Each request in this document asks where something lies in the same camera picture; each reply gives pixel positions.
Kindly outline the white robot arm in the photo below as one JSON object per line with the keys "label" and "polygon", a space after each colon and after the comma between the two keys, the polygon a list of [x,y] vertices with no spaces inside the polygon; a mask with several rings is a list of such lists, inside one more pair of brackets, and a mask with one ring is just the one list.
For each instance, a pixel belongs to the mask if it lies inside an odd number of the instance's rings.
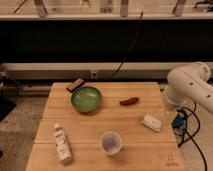
{"label": "white robot arm", "polygon": [[213,86],[207,83],[211,70],[204,62],[177,67],[167,75],[162,101],[168,109],[182,107],[192,99],[213,114]]}

